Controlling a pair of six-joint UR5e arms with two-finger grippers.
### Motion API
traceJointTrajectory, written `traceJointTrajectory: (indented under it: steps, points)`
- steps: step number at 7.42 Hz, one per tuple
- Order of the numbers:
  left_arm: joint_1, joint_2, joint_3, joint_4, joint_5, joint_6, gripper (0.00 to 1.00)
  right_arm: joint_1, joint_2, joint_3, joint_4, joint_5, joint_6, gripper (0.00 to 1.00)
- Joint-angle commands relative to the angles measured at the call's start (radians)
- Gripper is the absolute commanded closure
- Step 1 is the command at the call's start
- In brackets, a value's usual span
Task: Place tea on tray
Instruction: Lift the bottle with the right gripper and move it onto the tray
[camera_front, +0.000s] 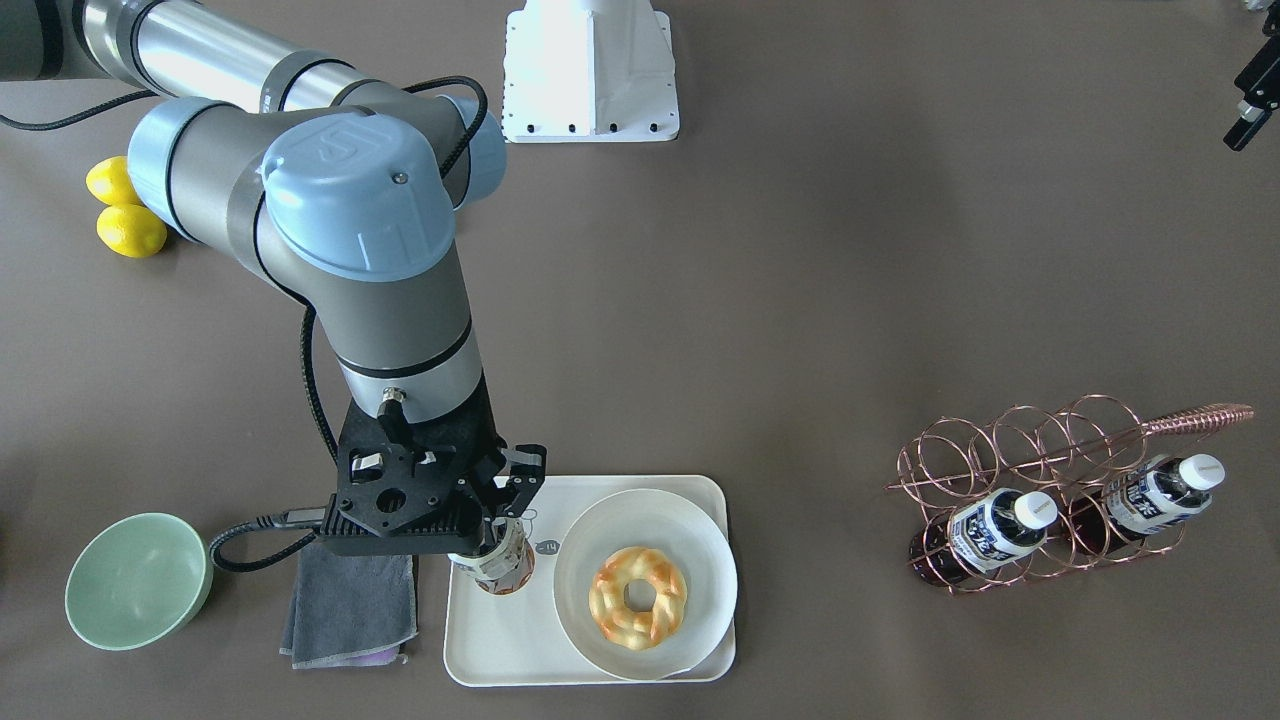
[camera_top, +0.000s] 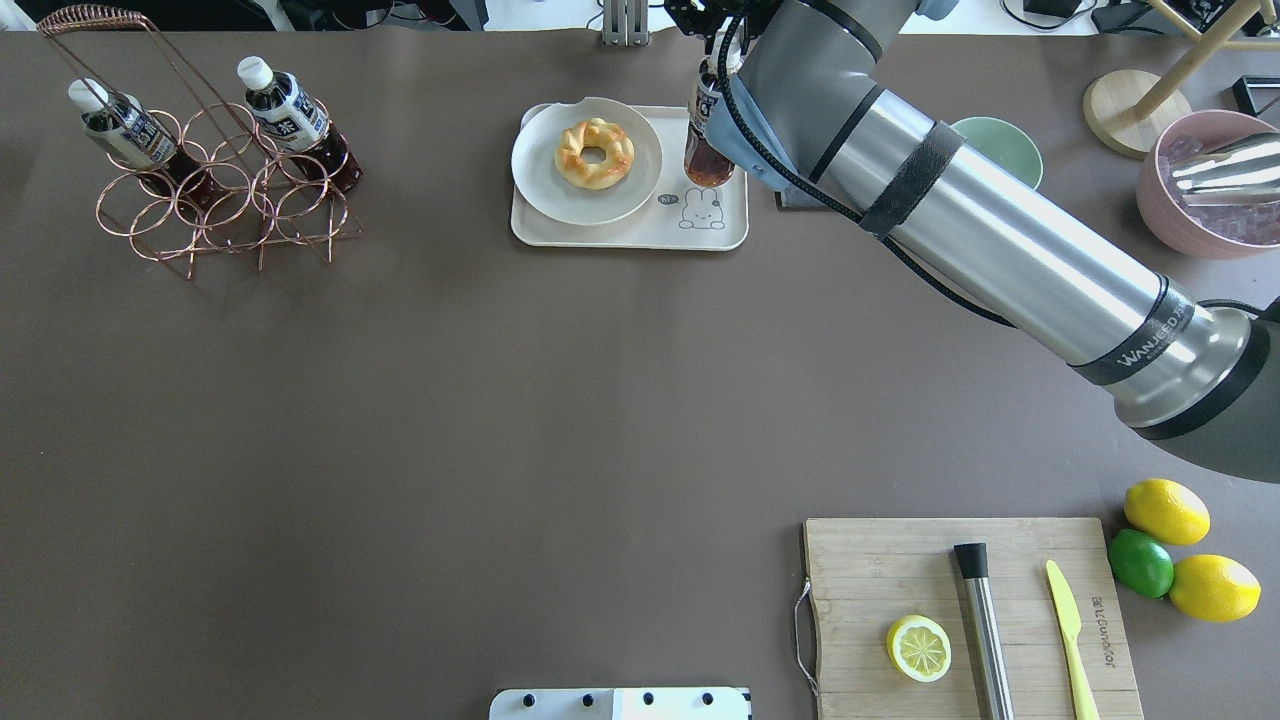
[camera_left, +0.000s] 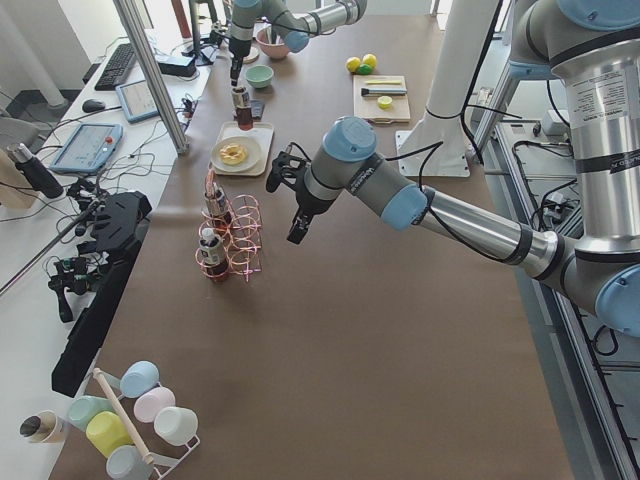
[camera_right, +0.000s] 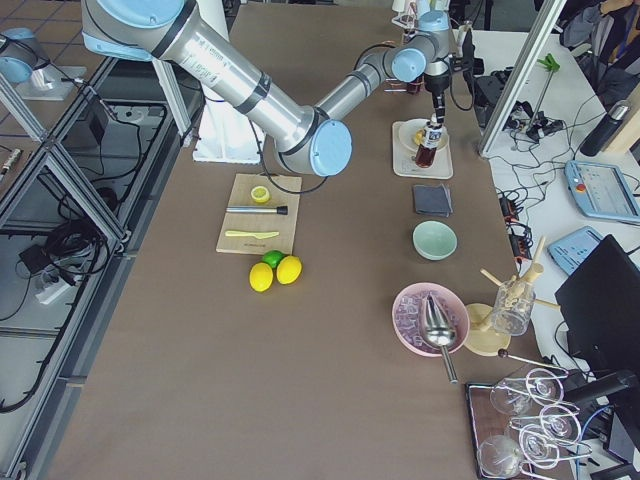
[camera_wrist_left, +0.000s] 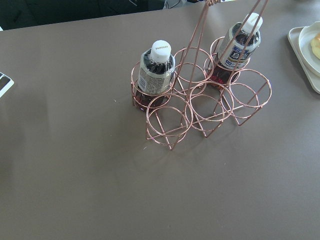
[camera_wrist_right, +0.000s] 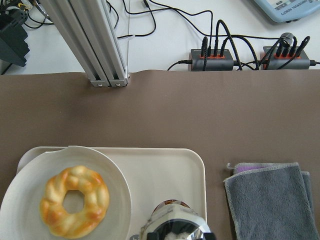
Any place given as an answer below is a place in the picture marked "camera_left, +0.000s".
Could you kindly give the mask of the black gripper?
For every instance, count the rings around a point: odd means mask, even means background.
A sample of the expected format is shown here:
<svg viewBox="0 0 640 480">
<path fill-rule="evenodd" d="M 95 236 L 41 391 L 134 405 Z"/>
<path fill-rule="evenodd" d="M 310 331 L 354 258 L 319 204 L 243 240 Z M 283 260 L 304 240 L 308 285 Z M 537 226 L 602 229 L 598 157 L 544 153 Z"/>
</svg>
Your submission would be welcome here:
<svg viewBox="0 0 640 480">
<path fill-rule="evenodd" d="M 230 79 L 232 87 L 238 86 L 238 79 L 240 78 L 240 73 L 244 64 L 244 58 L 248 55 L 246 51 L 241 51 L 240 53 L 231 52 L 231 68 L 230 68 Z"/>
<path fill-rule="evenodd" d="M 293 244 L 300 244 L 308 233 L 313 217 L 325 213 L 332 206 L 334 200 L 320 199 L 309 192 L 297 192 L 296 202 L 298 209 L 287 235 L 287 240 Z"/>
</svg>

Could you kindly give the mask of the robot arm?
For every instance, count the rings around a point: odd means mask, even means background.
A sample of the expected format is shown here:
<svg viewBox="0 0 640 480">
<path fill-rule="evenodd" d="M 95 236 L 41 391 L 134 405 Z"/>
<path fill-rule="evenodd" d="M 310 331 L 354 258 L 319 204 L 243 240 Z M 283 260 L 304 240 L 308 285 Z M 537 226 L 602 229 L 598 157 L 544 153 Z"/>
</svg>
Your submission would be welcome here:
<svg viewBox="0 0 640 480">
<path fill-rule="evenodd" d="M 539 231 L 514 212 L 515 183 L 492 186 L 484 210 L 403 178 L 377 152 L 372 128 L 336 121 L 296 171 L 288 240 L 342 192 L 397 230 L 418 225 L 523 269 L 620 333 L 639 333 L 639 5 L 635 1 L 520 1 L 511 56 L 564 86 L 582 234 Z"/>
<path fill-rule="evenodd" d="M 231 85 L 238 85 L 244 58 L 250 53 L 252 46 L 254 25 L 259 18 L 266 18 L 290 52 L 297 53 L 307 46 L 312 37 L 356 23 L 363 17 L 366 8 L 365 0 L 335 1 L 331 5 L 296 16 L 280 0 L 234 1 L 229 29 Z"/>
</svg>

